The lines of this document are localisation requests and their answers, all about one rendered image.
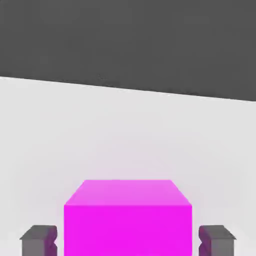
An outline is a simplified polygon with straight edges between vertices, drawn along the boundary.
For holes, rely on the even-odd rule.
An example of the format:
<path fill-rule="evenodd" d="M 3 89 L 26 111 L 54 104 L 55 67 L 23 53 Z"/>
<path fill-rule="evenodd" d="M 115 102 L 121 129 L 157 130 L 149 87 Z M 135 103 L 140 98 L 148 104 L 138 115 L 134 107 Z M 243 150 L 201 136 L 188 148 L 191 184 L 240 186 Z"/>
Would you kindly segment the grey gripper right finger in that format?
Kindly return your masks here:
<path fill-rule="evenodd" d="M 235 256 L 236 237 L 223 225 L 201 225 L 198 256 Z"/>

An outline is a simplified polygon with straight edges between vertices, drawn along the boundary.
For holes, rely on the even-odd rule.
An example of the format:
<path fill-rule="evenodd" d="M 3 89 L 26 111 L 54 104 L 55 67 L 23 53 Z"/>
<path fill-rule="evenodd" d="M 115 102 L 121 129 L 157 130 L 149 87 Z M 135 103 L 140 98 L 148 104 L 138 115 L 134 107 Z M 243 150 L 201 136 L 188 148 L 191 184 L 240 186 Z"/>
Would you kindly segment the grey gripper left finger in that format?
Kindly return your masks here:
<path fill-rule="evenodd" d="M 21 256 L 58 256 L 55 225 L 33 225 L 20 238 Z"/>

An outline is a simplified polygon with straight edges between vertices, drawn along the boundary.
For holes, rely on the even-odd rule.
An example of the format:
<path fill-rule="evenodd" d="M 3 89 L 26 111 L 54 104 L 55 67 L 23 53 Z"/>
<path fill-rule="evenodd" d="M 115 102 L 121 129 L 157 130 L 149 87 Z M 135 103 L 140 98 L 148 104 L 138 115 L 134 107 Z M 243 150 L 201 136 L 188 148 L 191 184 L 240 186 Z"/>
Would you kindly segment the small magenta cube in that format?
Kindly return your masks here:
<path fill-rule="evenodd" d="M 170 180 L 85 180 L 63 221 L 64 256 L 192 256 L 192 205 Z"/>

